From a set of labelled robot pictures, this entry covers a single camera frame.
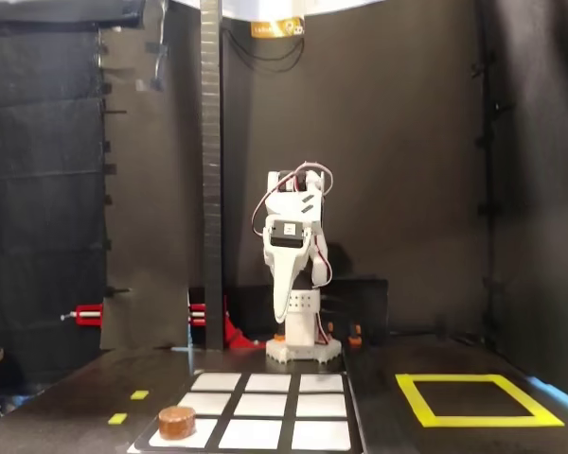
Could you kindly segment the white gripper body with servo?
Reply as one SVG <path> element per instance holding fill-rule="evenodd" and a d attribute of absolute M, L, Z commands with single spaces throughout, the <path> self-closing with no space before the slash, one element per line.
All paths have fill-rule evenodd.
<path fill-rule="evenodd" d="M 263 228 L 263 258 L 266 265 L 273 265 L 275 257 L 284 248 L 294 253 L 307 251 L 308 259 L 319 262 L 319 228 L 315 222 L 308 222 L 281 215 L 268 215 Z"/>

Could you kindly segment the white fixed gripper finger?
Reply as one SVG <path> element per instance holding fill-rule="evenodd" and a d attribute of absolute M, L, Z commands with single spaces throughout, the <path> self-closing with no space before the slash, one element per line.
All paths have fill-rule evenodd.
<path fill-rule="evenodd" d="M 283 323 L 289 309 L 293 290 L 311 289 L 310 273 L 307 271 L 309 257 L 276 253 L 266 255 L 266 264 L 274 280 L 273 307 L 275 321 Z"/>

